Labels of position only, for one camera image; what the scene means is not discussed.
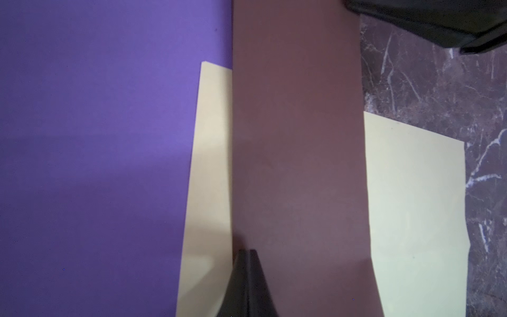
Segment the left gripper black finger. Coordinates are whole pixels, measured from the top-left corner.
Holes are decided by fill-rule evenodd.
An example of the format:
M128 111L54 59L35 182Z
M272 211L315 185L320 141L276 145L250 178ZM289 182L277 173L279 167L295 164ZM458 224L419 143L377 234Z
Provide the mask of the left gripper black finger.
M239 250L218 317L278 317L256 250Z

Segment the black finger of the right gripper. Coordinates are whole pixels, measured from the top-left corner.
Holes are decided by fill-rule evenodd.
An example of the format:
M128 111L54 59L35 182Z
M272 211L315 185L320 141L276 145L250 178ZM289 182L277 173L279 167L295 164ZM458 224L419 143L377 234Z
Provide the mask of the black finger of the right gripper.
M460 54L506 45L506 1L346 1L348 10L377 18Z

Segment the brown paper sheet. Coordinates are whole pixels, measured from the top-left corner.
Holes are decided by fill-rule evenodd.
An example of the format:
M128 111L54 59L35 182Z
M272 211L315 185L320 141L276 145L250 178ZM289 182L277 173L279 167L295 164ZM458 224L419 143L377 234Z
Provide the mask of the brown paper sheet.
M233 3L232 224L280 316L381 316L370 255L359 18Z

